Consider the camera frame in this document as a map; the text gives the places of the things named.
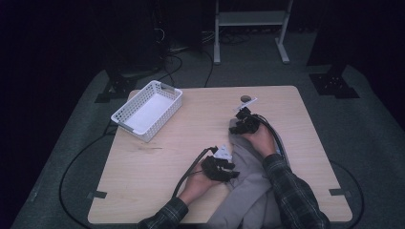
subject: gray cloth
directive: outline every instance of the gray cloth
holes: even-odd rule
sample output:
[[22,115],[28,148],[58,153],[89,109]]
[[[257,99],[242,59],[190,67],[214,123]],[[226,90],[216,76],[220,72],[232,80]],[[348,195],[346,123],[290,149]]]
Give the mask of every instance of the gray cloth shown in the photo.
[[[235,126],[237,119],[230,121]],[[243,229],[280,228],[280,212],[272,187],[266,178],[262,157],[249,141],[229,134],[233,144],[235,171],[241,172],[227,186],[231,190],[224,202],[209,219],[205,228]]]

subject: shirt sleeve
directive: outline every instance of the shirt sleeve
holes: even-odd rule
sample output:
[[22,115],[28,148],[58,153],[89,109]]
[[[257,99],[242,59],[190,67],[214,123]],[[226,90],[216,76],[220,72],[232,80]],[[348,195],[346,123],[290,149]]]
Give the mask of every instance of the shirt sleeve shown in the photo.
[[172,229],[177,228],[180,221],[188,213],[188,207],[179,198],[170,199],[154,216],[143,219],[137,229]]
[[263,166],[286,228],[330,228],[330,221],[319,209],[309,185],[292,173],[280,155],[267,156]]

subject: wooden table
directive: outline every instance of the wooden table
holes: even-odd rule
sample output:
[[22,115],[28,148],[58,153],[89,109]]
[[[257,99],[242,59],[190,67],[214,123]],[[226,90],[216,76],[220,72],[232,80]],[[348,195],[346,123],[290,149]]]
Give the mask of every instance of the wooden table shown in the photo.
[[[182,89],[182,106],[149,142],[119,129],[114,139],[88,220],[136,223],[151,217],[171,198],[181,176],[205,148],[228,140],[229,120],[244,94],[258,97],[249,106],[264,116],[283,140],[292,171],[313,190],[330,221],[349,221],[344,196],[331,196],[340,185],[307,109],[292,86]],[[221,184],[192,203],[183,223],[207,222],[228,190]]]

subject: person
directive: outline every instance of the person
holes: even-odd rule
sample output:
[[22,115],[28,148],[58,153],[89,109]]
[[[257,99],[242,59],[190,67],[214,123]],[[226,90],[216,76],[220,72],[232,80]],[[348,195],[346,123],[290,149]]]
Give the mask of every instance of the person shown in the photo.
[[[254,134],[243,134],[253,148],[263,157],[263,166],[274,189],[284,228],[330,228],[328,217],[319,209],[309,185],[290,170],[287,163],[276,153],[273,135],[263,124]],[[188,213],[188,205],[201,197],[219,181],[211,180],[203,173],[201,164],[187,178],[178,197],[170,199],[154,216],[140,221],[138,229],[176,228]]]

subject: basket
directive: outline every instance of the basket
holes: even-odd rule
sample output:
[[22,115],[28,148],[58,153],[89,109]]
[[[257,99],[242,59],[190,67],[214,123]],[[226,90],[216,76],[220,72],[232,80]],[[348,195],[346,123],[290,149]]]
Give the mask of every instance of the basket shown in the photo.
[[182,91],[153,80],[128,100],[111,119],[132,135],[149,142],[181,106]]

